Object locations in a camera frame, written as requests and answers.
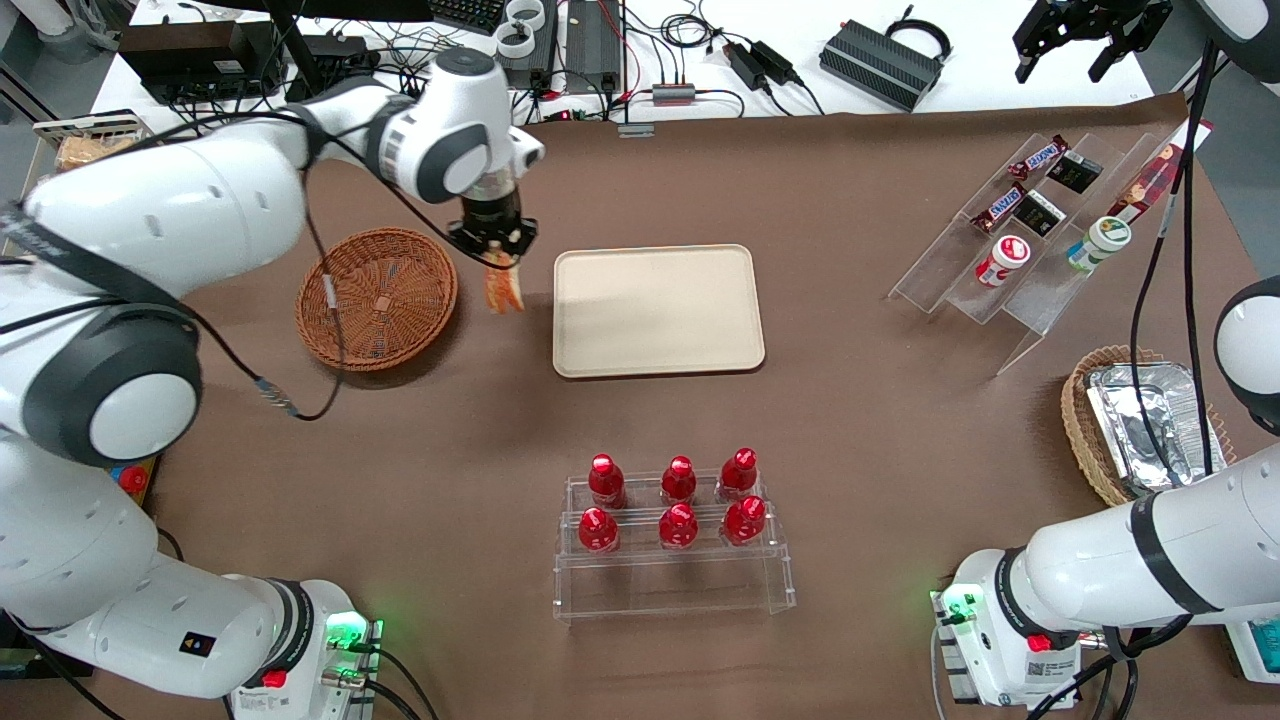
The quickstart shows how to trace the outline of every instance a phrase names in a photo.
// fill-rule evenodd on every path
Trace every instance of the foil container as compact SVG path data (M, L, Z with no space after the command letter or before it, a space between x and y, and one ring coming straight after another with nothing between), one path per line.
M1139 497L1203 480L1204 448L1190 370L1176 363L1138 365L1142 402L1155 442L1142 421L1132 378L1128 364L1105 365L1084 378L1085 393L1116 475ZM1210 432L1210 443L1213 470L1221 470L1226 460L1213 432Z

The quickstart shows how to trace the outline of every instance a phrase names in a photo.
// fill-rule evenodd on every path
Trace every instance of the red emergency button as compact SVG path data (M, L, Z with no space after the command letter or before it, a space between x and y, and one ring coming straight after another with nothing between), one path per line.
M120 489L127 493L142 492L147 487L147 471L137 465L120 470Z
M1027 638L1027 647L1030 648L1032 652L1048 652L1053 650L1053 642L1046 635L1032 635Z
M284 670L268 670L262 673L262 687L264 688L283 688L284 680L288 679L288 674Z

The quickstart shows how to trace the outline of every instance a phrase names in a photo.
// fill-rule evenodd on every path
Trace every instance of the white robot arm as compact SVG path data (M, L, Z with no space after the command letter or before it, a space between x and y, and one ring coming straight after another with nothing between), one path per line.
M364 81L284 113L298 122L239 122L58 176L0 215L37 258L0 265L0 607L145 685L230 694L237 717L340 717L358 683L320 679L353 669L334 646L369 630L346 593L157 553L155 527L101 468L191 425L197 336L177 299L293 246L300 170L337 158L428 202L461 196L451 241L520 256L536 224L516 181L545 150L511 127L502 69L465 49L440 54L416 104Z
M1228 304L1219 368L1280 434L1280 277ZM1079 670L1080 633L1280 615L1280 445L1204 480L978 551L942 593L983 702L1034 706ZM1044 667L1057 667L1046 675Z

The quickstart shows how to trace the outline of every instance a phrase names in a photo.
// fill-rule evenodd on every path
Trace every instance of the keyboard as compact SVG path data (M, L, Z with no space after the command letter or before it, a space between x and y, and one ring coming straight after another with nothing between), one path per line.
M431 0L435 22L493 35L504 20L506 0Z

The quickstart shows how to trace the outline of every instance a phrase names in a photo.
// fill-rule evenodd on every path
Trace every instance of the white table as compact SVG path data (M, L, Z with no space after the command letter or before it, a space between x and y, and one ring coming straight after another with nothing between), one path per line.
M818 55L823 44L840 31L840 23L855 19L873 28L884 28L897 19L906 6L906 0L873 0L864 3L837 3L836 0L704 0L703 12L717 27L728 32L744 35L751 40L768 42L774 50L790 59L809 87L817 94L828 113L896 113L897 110L828 74L818 67ZM983 0L965 3L959 0L916 0L911 17L931 20L951 38L954 51L942 72L942 78L920 102L918 113L992 110L1007 108L1055 108L1070 105L1117 105L1152 95L1142 69L1134 56L1128 56L1106 74L1100 83L1089 82L1088 68L1101 53L1106 41L1078 41L1046 55L1032 73L1027 85L1018 85L1014 69L1018 67L1018 53L1014 50L1012 35L1030 8L1028 0ZM561 5L561 22L564 22L567 9ZM675 13L687 13L690 4L685 0L632 0L630 9L644 22L658 26L663 18ZM172 22L197 20L198 15L189 9L178 8L177 0L152 0L138 4L134 23L159 23L168 14ZM266 19L265 13L244 13L241 20ZM321 33L337 24L335 20L302 20L303 33ZM404 32L412 32L424 26L406 23ZM438 26L442 32L453 28ZM371 33L355 23L346 26L346 35ZM904 31L895 36L904 44L928 55L937 54L937 45L925 33ZM461 32L454 36L460 42L492 53L495 41L490 37ZM381 46L372 38L370 47ZM631 49L641 65L639 87L649 87L658 82L658 55L648 38L632 35ZM671 81L671 58L659 49L667 64L667 79ZM721 53L705 54L704 47L685 51L687 60L687 81L699 90L732 90L746 99L746 114L767 117L781 114L763 92L748 94L745 87L730 69L727 59ZM792 113L815 114L809 97L803 90L787 86L776 90L783 106ZM632 122L659 119L687 119L733 117L737 104L730 96L713 95L721 100L700 99L686 108L654 108L637 99L631 105ZM594 96L566 97L543 102L543 111L556 111L567 108L598 110L599 100ZM102 88L93 104L93 111L131 108L152 127L165 129L178 124L178 118L168 109L159 106L142 90L137 76L116 58L111 65ZM529 102L521 105L527 109ZM522 120L526 110L518 111ZM614 119L621 119L621 113Z

